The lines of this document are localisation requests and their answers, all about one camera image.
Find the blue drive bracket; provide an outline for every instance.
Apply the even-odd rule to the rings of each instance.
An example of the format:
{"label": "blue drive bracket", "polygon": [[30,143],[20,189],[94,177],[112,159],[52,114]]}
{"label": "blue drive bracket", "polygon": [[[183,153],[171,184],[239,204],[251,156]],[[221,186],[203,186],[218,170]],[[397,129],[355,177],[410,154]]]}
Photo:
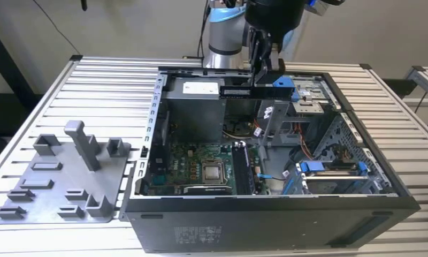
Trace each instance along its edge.
{"label": "blue drive bracket", "polygon": [[323,162],[319,161],[305,161],[301,163],[302,172],[319,172],[326,171],[326,167],[323,166]]}
{"label": "blue drive bracket", "polygon": [[274,83],[273,85],[275,87],[291,87],[294,88],[294,93],[293,93],[293,97],[291,97],[291,101],[293,102],[298,102],[301,99],[301,94],[299,91],[295,88],[295,84],[294,81],[290,77],[282,76]]}

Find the cable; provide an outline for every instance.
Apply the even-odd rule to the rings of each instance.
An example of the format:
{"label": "cable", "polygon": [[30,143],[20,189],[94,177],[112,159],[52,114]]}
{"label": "cable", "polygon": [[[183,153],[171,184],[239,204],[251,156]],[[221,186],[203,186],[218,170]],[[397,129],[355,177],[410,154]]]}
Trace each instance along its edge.
{"label": "cable", "polygon": [[346,2],[346,0],[322,0],[322,1],[335,6],[341,6]]}
{"label": "cable", "polygon": [[298,130],[301,131],[301,145],[302,145],[303,153],[305,153],[305,155],[307,156],[307,158],[309,158],[310,160],[313,160],[314,157],[313,157],[311,151],[310,151],[310,149],[309,149],[307,143],[306,143],[306,141],[305,141],[305,136],[303,136],[302,124],[301,124],[301,123],[298,123]]}
{"label": "cable", "polygon": [[211,6],[209,4],[210,0],[206,2],[206,8],[203,10],[203,22],[202,22],[202,31],[201,31],[201,39],[199,39],[199,47],[198,47],[198,57],[201,57],[201,49],[202,49],[202,57],[206,57],[206,52],[203,49],[203,35],[206,33],[206,26],[207,26],[207,20],[210,16]]}
{"label": "cable", "polygon": [[257,126],[262,131],[265,131],[265,130],[261,128],[261,126],[259,126],[258,119],[254,119],[254,124],[255,124],[255,126]]}
{"label": "cable", "polygon": [[43,13],[44,13],[44,15],[46,15],[46,17],[48,17],[48,19],[50,19],[50,21],[51,21],[52,25],[55,26],[55,28],[56,28],[56,30],[58,30],[58,32],[59,32],[59,34],[64,37],[64,39],[67,40],[67,42],[71,44],[71,46],[74,47],[75,51],[76,51],[76,52],[78,52],[78,54],[80,55],[80,52],[79,52],[78,48],[75,47],[75,45],[74,45],[74,43],[71,42],[71,40],[66,37],[66,35],[63,34],[63,32],[59,30],[58,25],[56,25],[56,24],[55,24],[55,22],[52,21],[52,19],[51,19],[51,17],[50,17],[50,15],[48,15],[48,13],[44,11],[43,7],[42,7],[42,5],[38,3],[38,1],[36,1],[36,0],[32,0],[32,1],[34,1],[34,3],[38,5],[38,7],[42,9],[42,11],[43,11]]}
{"label": "cable", "polygon": [[237,1],[235,0],[225,0],[227,8],[234,8],[237,6]]}
{"label": "cable", "polygon": [[253,137],[239,137],[239,136],[237,136],[237,135],[231,135],[231,134],[229,134],[225,130],[222,131],[229,137],[231,137],[231,138],[234,138],[234,139],[250,139],[250,138],[253,138]]}
{"label": "cable", "polygon": [[275,179],[275,180],[279,180],[279,181],[286,181],[285,178],[275,178],[274,176],[266,175],[266,174],[262,174],[262,173],[258,174],[258,177],[259,177],[259,178],[265,178],[265,179],[270,178],[270,179]]}
{"label": "cable", "polygon": [[419,102],[419,104],[417,105],[417,108],[415,108],[415,111],[414,111],[415,114],[417,114],[417,111],[419,110],[421,104],[422,104],[426,96],[427,96],[427,92],[423,94],[422,99],[421,99],[421,102]]}

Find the open computer chassis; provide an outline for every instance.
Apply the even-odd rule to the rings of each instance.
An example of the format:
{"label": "open computer chassis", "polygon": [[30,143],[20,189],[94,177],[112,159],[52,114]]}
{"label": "open computer chassis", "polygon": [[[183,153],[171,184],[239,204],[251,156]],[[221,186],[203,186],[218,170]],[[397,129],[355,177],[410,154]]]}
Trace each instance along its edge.
{"label": "open computer chassis", "polygon": [[[359,120],[329,73],[322,76],[341,106],[342,118],[355,127],[363,146],[394,188],[381,195],[179,195],[147,196],[143,179],[151,162],[162,91],[175,78],[249,78],[245,70],[162,67],[155,87],[147,135],[136,170],[128,180],[122,218],[131,221],[148,253],[270,251],[357,248],[419,210],[398,174]],[[247,90],[241,95],[226,92]],[[281,99],[263,88],[221,84],[221,98]]]}

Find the sheet metal panel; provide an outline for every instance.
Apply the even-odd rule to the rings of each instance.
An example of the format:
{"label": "sheet metal panel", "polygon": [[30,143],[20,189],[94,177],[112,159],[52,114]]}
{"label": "sheet metal panel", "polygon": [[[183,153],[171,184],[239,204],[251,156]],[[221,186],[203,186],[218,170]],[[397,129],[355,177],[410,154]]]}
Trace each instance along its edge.
{"label": "sheet metal panel", "polygon": [[[86,121],[87,133],[102,135],[98,141],[123,137],[134,148],[130,160],[136,160],[143,135],[140,128],[146,122],[140,115],[148,108],[158,67],[199,65],[199,60],[190,59],[103,57],[84,57],[80,62],[71,63],[0,156],[0,205],[6,192],[15,187],[32,160],[35,137],[43,132],[63,133],[64,124],[72,118]],[[359,250],[203,253],[198,256],[428,256],[428,131],[423,130],[385,86],[359,65],[289,63],[287,66],[289,70],[331,72],[354,109],[371,114],[359,116],[375,135],[422,137],[394,139],[379,136],[375,141],[383,152],[397,159],[391,162],[393,166],[423,210]],[[361,95],[366,92],[374,92],[374,95]],[[378,112],[397,115],[379,116]],[[417,155],[409,156],[413,160],[401,157],[410,149],[419,151]],[[123,180],[122,188],[126,187],[127,179]],[[123,198],[124,194],[120,194],[116,206],[122,205]],[[118,219],[106,224],[0,225],[0,253],[14,253],[14,256],[146,255],[130,223]]]}

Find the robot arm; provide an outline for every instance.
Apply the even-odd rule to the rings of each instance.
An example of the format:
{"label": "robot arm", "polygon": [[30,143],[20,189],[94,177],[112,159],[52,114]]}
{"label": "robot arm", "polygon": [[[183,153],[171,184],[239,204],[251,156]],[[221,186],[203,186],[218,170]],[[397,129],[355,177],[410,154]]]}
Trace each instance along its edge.
{"label": "robot arm", "polygon": [[315,5],[341,5],[346,0],[211,0],[213,8],[247,5],[250,24],[251,85],[271,84],[285,74],[286,65],[279,53],[287,32],[301,25],[303,11],[315,12]]}

